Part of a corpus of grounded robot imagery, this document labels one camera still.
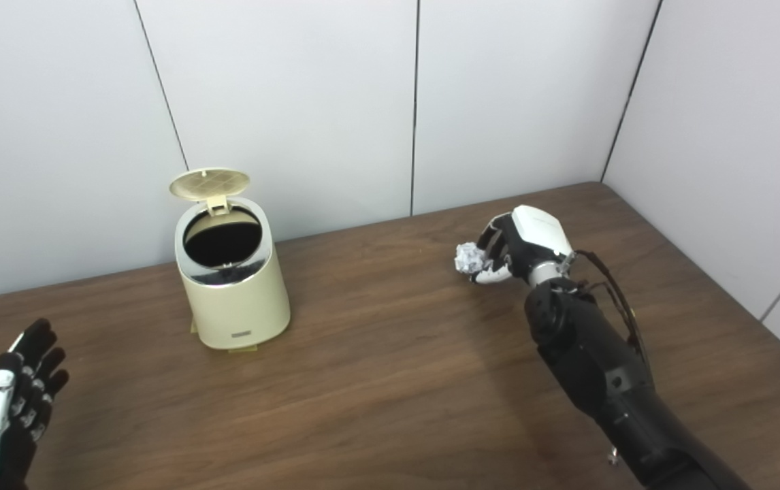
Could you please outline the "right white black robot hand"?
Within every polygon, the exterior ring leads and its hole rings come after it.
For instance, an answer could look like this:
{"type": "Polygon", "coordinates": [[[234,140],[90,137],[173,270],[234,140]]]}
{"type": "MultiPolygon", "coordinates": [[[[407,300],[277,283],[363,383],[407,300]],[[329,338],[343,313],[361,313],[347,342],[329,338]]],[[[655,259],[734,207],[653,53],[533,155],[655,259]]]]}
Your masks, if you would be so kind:
{"type": "Polygon", "coordinates": [[[567,279],[574,251],[560,221],[539,208],[518,206],[487,223],[474,253],[480,266],[469,280],[489,284],[520,279],[534,288],[567,279]]]}

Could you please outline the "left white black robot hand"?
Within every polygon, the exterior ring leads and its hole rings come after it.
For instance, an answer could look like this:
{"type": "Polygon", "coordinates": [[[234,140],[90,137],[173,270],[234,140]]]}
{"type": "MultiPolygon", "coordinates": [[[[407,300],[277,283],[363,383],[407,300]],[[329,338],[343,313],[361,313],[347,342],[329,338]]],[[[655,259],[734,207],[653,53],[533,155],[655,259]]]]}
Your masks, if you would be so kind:
{"type": "Polygon", "coordinates": [[[0,354],[0,489],[27,489],[55,398],[69,382],[51,322],[37,319],[0,354]]]}

